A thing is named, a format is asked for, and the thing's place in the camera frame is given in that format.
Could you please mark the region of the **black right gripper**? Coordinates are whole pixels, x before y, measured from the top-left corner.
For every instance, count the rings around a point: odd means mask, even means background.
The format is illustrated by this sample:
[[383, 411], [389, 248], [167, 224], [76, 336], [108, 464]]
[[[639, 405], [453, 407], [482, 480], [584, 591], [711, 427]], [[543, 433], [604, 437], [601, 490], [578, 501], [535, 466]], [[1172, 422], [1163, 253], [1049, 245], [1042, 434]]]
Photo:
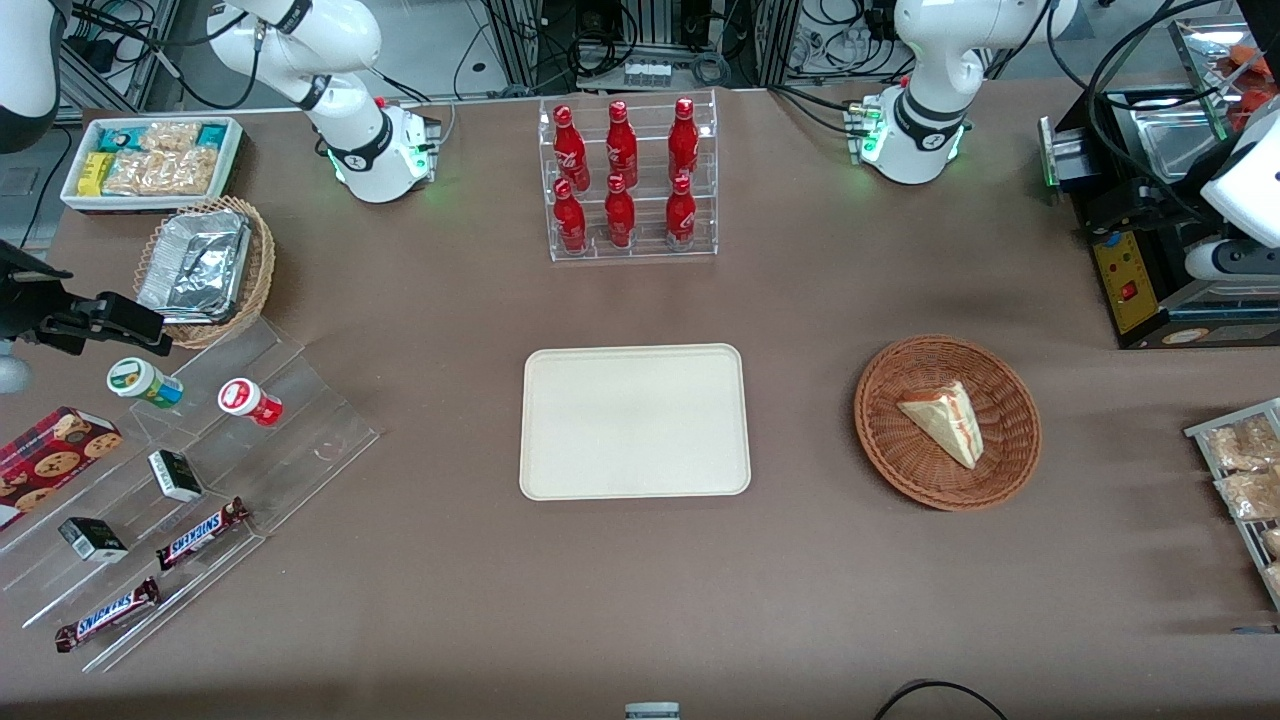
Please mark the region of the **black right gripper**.
[[[90, 341], [128, 345], [161, 357], [172, 352], [161, 314], [115, 292], [72, 302], [63, 281], [73, 277], [3, 240], [3, 342], [26, 340], [70, 356], [82, 355]], [[55, 316], [69, 306], [67, 316]]]

